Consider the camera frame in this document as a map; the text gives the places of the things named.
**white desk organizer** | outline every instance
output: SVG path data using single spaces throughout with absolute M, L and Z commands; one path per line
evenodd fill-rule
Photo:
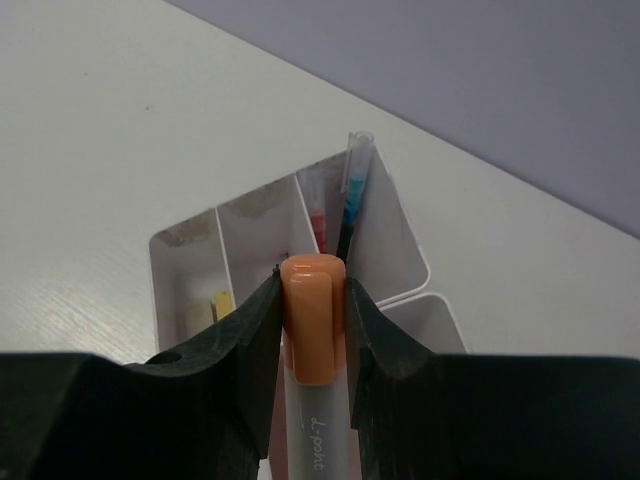
M 346 152 L 318 162 L 325 176 L 328 251 L 335 252 Z M 317 252 L 299 172 L 156 234 L 149 243 L 160 350 L 186 340 L 187 308 L 219 291 L 240 305 L 287 256 Z M 347 264 L 381 310 L 438 353 L 465 348 L 448 302 L 429 291 L 432 273 L 392 178 L 376 151 Z

